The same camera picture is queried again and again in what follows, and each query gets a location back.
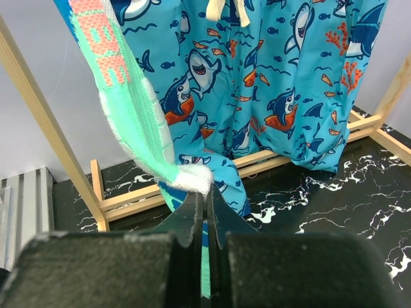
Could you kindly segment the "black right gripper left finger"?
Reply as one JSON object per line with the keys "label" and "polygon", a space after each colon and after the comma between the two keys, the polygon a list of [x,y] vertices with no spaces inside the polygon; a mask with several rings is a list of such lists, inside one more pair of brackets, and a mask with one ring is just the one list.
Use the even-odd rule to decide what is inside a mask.
{"label": "black right gripper left finger", "polygon": [[2,307],[200,307],[203,197],[152,230],[36,235],[1,289]]}

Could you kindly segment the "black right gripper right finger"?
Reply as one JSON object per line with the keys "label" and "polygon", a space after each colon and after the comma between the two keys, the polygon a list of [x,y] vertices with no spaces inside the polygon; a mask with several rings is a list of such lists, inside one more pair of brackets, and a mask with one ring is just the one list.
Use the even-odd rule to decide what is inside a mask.
{"label": "black right gripper right finger", "polygon": [[261,233],[207,197],[212,307],[403,307],[380,251],[356,235]]}

